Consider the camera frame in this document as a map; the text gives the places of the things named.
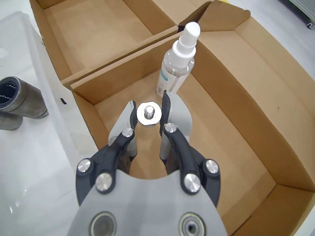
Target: open cardboard box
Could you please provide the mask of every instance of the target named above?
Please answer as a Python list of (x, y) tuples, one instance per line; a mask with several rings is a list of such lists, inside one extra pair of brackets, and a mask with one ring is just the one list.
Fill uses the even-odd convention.
[(48, 54), (70, 84), (198, 21), (210, 0), (30, 0)]
[[(255, 46), (253, 40), (259, 36), (252, 35), (257, 30), (283, 52), (249, 11), (214, 1), (199, 24), (196, 65), (178, 94), (192, 115), (190, 145), (220, 166), (217, 210), (229, 235), (293, 235), (315, 203), (311, 105), (274, 70), (274, 53), (279, 51)], [(179, 36), (71, 85), (98, 148), (107, 144), (108, 132), (129, 100), (161, 105), (155, 89), (162, 58)], [(308, 78), (286, 51), (283, 55), (295, 64), (297, 79)], [(166, 175), (159, 159), (158, 131), (158, 125), (137, 125), (138, 155), (130, 175), (144, 179)]]

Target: clear plastic bottle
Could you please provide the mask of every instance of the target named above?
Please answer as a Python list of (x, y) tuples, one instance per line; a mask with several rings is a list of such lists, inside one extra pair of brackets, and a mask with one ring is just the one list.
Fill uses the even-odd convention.
[(160, 97), (163, 97), (164, 90), (176, 93), (193, 69), (199, 35), (199, 25), (187, 23), (182, 36), (165, 53), (156, 88)]

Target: cart wheel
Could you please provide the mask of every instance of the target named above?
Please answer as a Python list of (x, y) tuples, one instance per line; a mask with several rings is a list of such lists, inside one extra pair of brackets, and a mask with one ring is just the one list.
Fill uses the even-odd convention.
[(309, 28), (310, 30), (315, 29), (315, 24), (313, 22), (310, 22), (308, 24), (306, 24), (306, 27)]

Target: metal pipe fitting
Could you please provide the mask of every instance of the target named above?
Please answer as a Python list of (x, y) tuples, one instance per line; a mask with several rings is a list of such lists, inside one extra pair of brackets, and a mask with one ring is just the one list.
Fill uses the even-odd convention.
[(0, 111), (32, 119), (48, 115), (40, 90), (15, 76), (0, 81)]
[(22, 121), (22, 116), (0, 112), (0, 130), (15, 131), (21, 126)]

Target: metal screw head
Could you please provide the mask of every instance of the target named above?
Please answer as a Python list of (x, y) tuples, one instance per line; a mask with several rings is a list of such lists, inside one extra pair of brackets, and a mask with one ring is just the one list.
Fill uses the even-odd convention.
[(123, 131), (121, 133), (123, 134), (124, 137), (129, 138), (130, 136), (133, 135), (134, 130), (131, 129), (130, 127), (127, 127), (125, 129), (123, 129)]
[(216, 174), (219, 170), (219, 166), (214, 160), (207, 160), (206, 168), (211, 174)]
[(145, 107), (145, 109), (144, 109), (144, 117), (145, 117), (146, 119), (152, 119), (153, 116), (154, 116), (154, 112), (155, 112), (154, 107), (151, 106), (151, 105), (148, 105), (148, 106)]
[(200, 179), (195, 174), (187, 174), (184, 177), (184, 185), (189, 192), (196, 193), (200, 190)]
[(174, 133), (174, 132), (176, 132), (177, 127), (176, 127), (175, 124), (169, 122), (169, 123), (167, 123), (167, 124), (165, 125), (165, 129), (166, 129), (166, 131), (169, 132), (169, 133)]
[(113, 178), (108, 173), (100, 174), (95, 180), (96, 189), (99, 192), (107, 191), (113, 183)]
[(89, 170), (91, 161), (89, 159), (83, 159), (78, 164), (78, 171), (84, 173)]

